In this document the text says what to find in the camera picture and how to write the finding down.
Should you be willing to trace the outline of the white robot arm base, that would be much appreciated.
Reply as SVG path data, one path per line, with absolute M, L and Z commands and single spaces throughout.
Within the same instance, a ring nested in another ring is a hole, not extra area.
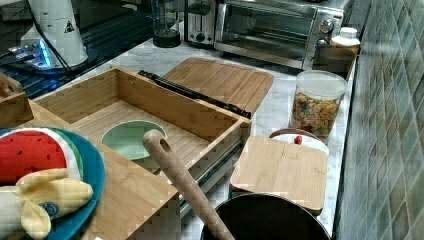
M 40 71 L 74 73 L 89 60 L 77 27 L 72 0 L 23 0 L 32 27 L 8 51 Z

